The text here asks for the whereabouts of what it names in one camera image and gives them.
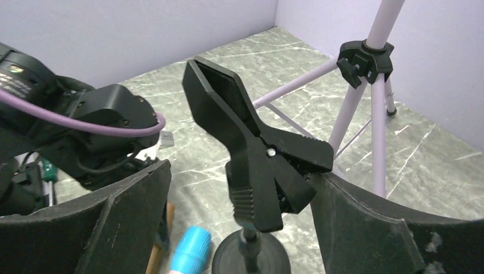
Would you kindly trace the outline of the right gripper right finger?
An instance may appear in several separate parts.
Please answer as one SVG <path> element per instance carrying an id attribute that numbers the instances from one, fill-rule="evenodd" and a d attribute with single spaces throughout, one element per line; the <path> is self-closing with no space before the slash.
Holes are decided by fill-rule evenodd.
<path id="1" fill-rule="evenodd" d="M 309 182 L 326 273 L 483 272 L 483 220 L 408 208 L 331 173 Z"/>

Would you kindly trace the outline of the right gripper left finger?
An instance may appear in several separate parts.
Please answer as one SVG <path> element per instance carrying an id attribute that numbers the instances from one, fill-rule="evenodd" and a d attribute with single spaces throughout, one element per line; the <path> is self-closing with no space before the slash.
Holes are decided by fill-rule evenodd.
<path id="1" fill-rule="evenodd" d="M 145 273 L 171 182 L 161 160 L 30 215 L 1 218 L 2 273 Z"/>

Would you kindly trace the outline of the black microphone stand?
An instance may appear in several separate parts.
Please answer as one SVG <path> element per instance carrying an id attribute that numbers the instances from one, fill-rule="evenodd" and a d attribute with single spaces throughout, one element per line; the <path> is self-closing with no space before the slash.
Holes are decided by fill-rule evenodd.
<path id="1" fill-rule="evenodd" d="M 240 77 L 205 58 L 187 61 L 182 85 L 195 123 L 230 155 L 225 173 L 240 229 L 216 248 L 212 272 L 290 273 L 274 233 L 284 213 L 300 213 L 315 197 L 306 176 L 332 170 L 332 146 L 265 124 Z"/>

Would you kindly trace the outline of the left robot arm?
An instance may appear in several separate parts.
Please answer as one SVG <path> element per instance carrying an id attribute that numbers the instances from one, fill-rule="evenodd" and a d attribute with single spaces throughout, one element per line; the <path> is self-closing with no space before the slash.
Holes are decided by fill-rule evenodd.
<path id="1" fill-rule="evenodd" d="M 55 205 L 58 171 L 95 191 L 143 170 L 165 125 L 121 84 L 94 88 L 1 44 L 1 215 Z"/>

